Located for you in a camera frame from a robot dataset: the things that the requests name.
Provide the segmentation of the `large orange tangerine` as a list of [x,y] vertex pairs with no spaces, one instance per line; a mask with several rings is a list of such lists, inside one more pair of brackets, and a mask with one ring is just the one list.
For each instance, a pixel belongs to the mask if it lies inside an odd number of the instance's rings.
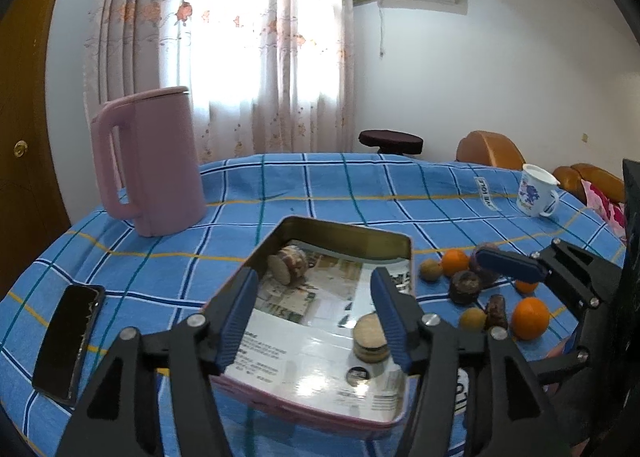
[[541,299],[529,297],[516,304],[511,316],[511,330],[523,341],[532,341],[548,329],[550,312]]

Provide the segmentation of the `black smartphone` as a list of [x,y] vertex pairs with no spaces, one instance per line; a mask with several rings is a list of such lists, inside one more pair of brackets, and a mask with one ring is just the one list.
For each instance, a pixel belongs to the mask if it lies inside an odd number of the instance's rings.
[[44,334],[32,387],[65,406],[74,406],[87,347],[104,302],[102,286],[69,285]]

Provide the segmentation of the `pink electric kettle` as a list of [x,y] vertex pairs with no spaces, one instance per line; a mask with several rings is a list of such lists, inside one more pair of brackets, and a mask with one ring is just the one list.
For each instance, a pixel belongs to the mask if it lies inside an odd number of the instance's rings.
[[189,89],[157,88],[103,105],[90,126],[105,211],[142,237],[174,235],[206,213]]

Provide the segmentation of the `small brown longan fruit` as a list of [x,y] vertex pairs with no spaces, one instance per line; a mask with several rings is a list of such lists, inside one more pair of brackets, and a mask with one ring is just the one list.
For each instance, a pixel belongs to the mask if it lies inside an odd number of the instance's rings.
[[487,315],[478,307],[470,307],[459,317],[458,327],[471,333],[481,333],[485,329]]

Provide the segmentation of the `purple passion fruit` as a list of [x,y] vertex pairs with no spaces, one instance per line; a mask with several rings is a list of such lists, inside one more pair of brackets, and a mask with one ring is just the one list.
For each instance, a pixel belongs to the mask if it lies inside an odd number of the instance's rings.
[[500,278],[500,274],[492,271],[485,264],[485,258],[479,257],[478,252],[482,250],[491,250],[498,251],[499,248],[495,243],[481,243],[476,246],[472,251],[469,259],[469,270],[473,272],[478,278],[480,278],[480,283],[484,288],[487,288],[493,284]]

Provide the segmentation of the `orange leather sofa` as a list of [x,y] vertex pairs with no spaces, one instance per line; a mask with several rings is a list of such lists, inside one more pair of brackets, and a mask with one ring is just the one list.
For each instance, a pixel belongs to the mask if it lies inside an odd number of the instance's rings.
[[608,200],[614,203],[625,202],[624,182],[616,175],[589,163],[575,163],[558,166],[553,176],[560,182],[560,187],[572,194],[582,203],[586,203],[586,194],[582,183],[589,182],[596,186]]

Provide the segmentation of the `dark brown date piece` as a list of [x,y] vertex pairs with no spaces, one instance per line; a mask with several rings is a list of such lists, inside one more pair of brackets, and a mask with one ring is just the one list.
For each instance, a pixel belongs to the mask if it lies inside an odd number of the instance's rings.
[[485,311],[485,331],[494,327],[509,328],[508,315],[506,315],[506,299],[504,299],[503,295],[491,295]]

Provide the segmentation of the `pink floral cushion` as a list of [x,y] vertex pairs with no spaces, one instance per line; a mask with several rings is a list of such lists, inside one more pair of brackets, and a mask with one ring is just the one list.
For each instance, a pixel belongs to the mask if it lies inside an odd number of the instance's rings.
[[586,206],[596,212],[611,229],[613,234],[626,243],[626,215],[622,204],[614,203],[606,197],[596,185],[582,180],[582,189],[586,197]]

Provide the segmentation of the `dark round stool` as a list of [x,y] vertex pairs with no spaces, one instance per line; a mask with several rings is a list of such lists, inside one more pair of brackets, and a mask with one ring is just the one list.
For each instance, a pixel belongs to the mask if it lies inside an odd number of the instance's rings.
[[359,143],[376,148],[380,154],[417,156],[423,150],[423,139],[413,134],[390,130],[364,130],[359,133]]

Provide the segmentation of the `floral sheer curtain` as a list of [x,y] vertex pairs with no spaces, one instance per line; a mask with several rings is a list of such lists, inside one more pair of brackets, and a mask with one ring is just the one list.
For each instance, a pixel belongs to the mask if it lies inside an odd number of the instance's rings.
[[85,110],[189,91],[198,157],[354,146],[352,0],[96,0]]

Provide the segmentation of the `white floral mug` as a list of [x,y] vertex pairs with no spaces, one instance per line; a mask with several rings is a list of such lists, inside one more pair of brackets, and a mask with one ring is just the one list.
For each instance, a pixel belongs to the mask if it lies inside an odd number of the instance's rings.
[[560,182],[540,166],[525,163],[522,166],[516,205],[531,217],[550,217],[560,202]]

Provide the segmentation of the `dark brown round fruit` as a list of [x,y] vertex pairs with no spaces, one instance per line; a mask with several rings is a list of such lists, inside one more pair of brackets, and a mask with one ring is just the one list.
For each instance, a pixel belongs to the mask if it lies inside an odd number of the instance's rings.
[[449,299],[457,305],[473,303],[483,290],[483,283],[472,271],[460,271],[450,277]]

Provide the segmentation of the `small green-brown kiwi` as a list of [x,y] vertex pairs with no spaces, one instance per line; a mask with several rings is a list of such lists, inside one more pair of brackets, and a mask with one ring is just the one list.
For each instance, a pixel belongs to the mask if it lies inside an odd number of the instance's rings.
[[419,276],[428,283],[436,283],[443,273],[442,264],[438,260],[427,259],[420,263]]

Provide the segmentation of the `wooden door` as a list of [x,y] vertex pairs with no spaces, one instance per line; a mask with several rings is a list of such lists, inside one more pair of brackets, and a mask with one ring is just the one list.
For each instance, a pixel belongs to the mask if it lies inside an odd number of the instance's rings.
[[46,59],[56,0],[1,16],[1,293],[70,226],[52,160]]

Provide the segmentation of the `small orange tangerine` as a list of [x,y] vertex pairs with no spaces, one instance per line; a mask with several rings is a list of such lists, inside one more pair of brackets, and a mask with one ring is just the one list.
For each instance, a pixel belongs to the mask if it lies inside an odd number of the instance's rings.
[[446,277],[452,277],[454,274],[464,272],[469,269],[470,257],[463,250],[449,249],[440,259],[442,273]]
[[526,283],[526,281],[514,281],[514,287],[521,295],[532,295],[538,287],[537,283]]

